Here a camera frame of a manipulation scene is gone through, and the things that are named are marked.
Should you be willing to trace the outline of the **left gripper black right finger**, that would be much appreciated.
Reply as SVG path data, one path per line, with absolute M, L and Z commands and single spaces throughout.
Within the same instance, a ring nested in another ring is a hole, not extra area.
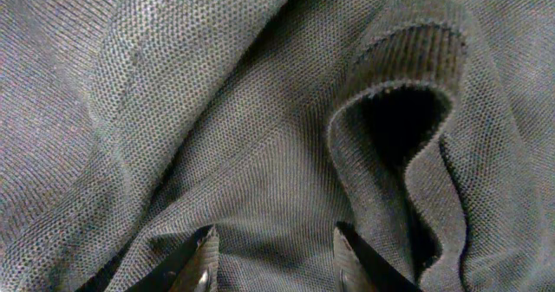
M 421 292 L 355 231 L 337 222 L 333 233 L 336 290 L 341 292 Z

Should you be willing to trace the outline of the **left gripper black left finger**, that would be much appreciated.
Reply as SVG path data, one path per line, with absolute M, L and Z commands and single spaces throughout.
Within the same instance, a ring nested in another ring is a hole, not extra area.
M 214 292 L 218 270 L 219 234 L 205 226 L 126 292 Z

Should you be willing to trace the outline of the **black t-shirt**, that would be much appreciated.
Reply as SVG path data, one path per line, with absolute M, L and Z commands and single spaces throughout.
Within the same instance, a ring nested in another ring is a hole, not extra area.
M 1 288 L 554 288 L 554 0 L 1 0 Z

